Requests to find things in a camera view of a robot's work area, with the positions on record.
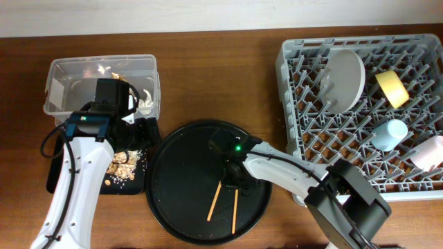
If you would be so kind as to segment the wooden chopstick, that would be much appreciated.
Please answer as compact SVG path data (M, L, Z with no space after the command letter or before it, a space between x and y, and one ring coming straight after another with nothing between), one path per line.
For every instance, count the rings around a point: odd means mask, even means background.
M235 189L234 201L233 201L233 219L232 219L232 226L231 226L231 234L235 234L235 231L236 231L238 196L239 196L239 190Z
M219 197L219 193L220 193L221 188L222 188L222 184L221 184L221 181L219 181L218 185L217 185L217 189L216 189L215 194L213 196L213 200L212 200L209 212L208 212L208 216L206 218L207 221L210 221L213 216L213 212L214 212L215 206L217 204L217 199Z

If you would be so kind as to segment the white tissue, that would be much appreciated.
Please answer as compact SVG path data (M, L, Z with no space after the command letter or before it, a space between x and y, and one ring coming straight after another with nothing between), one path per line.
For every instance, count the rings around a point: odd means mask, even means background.
M139 100L138 111L143 115L148 115L154 108L154 102L152 101L152 96L148 90L144 89L143 92L146 94L146 98L144 100Z

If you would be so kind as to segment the food scraps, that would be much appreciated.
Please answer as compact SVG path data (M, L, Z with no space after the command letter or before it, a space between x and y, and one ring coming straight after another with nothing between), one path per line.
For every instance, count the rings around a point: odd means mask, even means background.
M114 154L112 162L109 164L106 174L110 179L105 179L105 185L124 185L125 181L133 181L136 176L136 164L141 159L141 150L124 151Z

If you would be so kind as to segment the grey round plate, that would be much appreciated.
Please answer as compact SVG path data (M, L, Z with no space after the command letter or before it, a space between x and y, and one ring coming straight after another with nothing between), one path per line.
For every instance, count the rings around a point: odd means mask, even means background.
M352 50L340 50L325 66L320 81L320 99L327 111L339 114L349 111L360 99L365 86L362 59Z

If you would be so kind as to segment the blue cup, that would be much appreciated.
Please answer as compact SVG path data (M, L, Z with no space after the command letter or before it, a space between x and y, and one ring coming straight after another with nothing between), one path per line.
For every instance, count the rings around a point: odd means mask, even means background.
M372 139L372 145L381 151L393 150L408 134L406 124L398 119L389 120L373 131L375 137Z

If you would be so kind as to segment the yellow bowl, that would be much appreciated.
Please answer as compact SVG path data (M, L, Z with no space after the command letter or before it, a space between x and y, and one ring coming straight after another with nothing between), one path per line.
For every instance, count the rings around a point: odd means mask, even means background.
M405 86L394 71L376 74L375 78L394 109L398 109L409 100Z

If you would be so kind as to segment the pink cup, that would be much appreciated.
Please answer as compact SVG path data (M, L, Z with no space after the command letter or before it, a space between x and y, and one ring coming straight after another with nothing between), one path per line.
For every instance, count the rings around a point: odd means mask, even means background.
M413 150L416 153L410 157L412 163L424 171L430 171L442 163L442 136L433 136Z

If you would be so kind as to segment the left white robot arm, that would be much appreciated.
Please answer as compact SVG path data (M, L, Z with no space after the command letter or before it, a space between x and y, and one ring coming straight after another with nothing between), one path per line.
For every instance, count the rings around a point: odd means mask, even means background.
M105 173L114 155L160 143L156 118L128 123L111 112L74 111L60 125L63 161L51 206L32 248L90 248Z

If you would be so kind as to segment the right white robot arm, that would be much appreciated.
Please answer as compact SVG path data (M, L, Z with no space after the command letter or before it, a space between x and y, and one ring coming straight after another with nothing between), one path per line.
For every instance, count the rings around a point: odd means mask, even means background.
M235 183L274 183L301 198L336 248L376 248L373 237L392 214L383 197L352 163L311 163L247 136L211 142Z

